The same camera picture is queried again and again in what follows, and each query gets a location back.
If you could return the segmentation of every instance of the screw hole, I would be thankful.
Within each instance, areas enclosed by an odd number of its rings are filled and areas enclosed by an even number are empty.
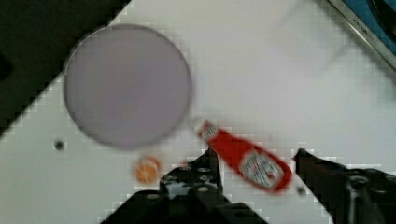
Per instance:
[[[305,196],[306,190],[305,190],[304,187],[297,187],[297,193],[298,193],[300,196]]]
[[[244,212],[237,212],[237,213],[235,213],[235,216],[236,216],[236,217],[239,217],[239,218],[243,218],[243,217],[246,217],[247,214],[244,213]]]
[[[61,141],[61,140],[56,140],[56,141],[53,143],[53,146],[54,146],[55,149],[58,150],[58,151],[64,150],[64,142]]]

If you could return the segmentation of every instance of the red ketchup bottle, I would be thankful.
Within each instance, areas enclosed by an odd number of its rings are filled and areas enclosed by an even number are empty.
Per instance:
[[[196,120],[194,128],[198,136],[251,185],[270,193],[279,193],[289,185],[292,171],[274,154],[206,120]]]

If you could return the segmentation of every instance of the small orange object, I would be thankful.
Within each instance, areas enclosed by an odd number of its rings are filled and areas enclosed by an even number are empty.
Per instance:
[[[134,178],[143,184],[151,184],[157,180],[161,171],[161,163],[153,156],[147,156],[139,160],[134,170]]]

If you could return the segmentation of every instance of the gray plate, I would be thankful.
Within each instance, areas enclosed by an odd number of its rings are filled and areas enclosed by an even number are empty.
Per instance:
[[[65,68],[69,114],[90,138],[136,149],[161,140],[180,123],[191,100],[191,74],[177,47],[136,25],[88,36]]]

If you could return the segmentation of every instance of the black screw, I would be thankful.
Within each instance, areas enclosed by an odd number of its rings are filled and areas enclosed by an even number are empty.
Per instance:
[[[367,185],[369,180],[364,176],[352,176],[350,180],[350,185],[353,189],[362,189]]]
[[[205,187],[205,186],[202,186],[202,187],[198,188],[198,191],[200,191],[200,192],[207,192],[207,191],[209,191],[209,188],[208,188],[208,187]]]
[[[200,179],[200,180],[206,181],[206,180],[211,180],[211,179],[213,179],[213,177],[212,177],[211,175],[201,175],[201,176],[199,177],[199,179]]]
[[[385,178],[386,178],[387,180],[396,182],[396,176],[394,176],[394,175],[385,175]]]
[[[353,170],[350,170],[350,173],[352,175],[365,175],[366,171],[362,170],[362,169],[353,169]]]
[[[300,196],[305,196],[305,194],[306,194],[306,190],[305,190],[305,188],[304,187],[297,187],[297,193],[300,195]]]
[[[210,171],[210,169],[208,169],[208,168],[198,168],[198,172],[209,172]]]
[[[189,171],[189,170],[191,170],[191,167],[190,166],[182,166],[182,167],[179,167],[179,170],[181,170],[181,171]]]
[[[160,195],[158,195],[158,194],[149,194],[147,196],[147,198],[151,202],[156,202],[160,198]]]
[[[61,140],[56,140],[56,141],[53,143],[53,146],[54,146],[55,149],[58,150],[58,151],[64,150],[64,142],[61,141]]]

